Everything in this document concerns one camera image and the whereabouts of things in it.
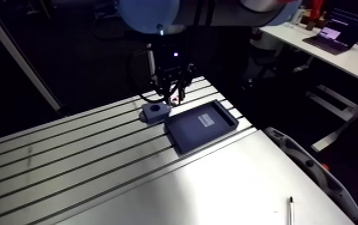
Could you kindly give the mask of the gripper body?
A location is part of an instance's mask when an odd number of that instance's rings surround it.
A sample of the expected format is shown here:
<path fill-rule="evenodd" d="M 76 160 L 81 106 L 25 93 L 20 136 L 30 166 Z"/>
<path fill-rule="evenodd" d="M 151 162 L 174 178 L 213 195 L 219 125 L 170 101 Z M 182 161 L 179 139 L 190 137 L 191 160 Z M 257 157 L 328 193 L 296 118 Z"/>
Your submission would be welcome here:
<path fill-rule="evenodd" d="M 189 63 L 185 69 L 180 66 L 169 69 L 157 68 L 152 75 L 152 87 L 170 104 L 180 104 L 185 98 L 185 89 L 190 86 L 195 65 Z"/>

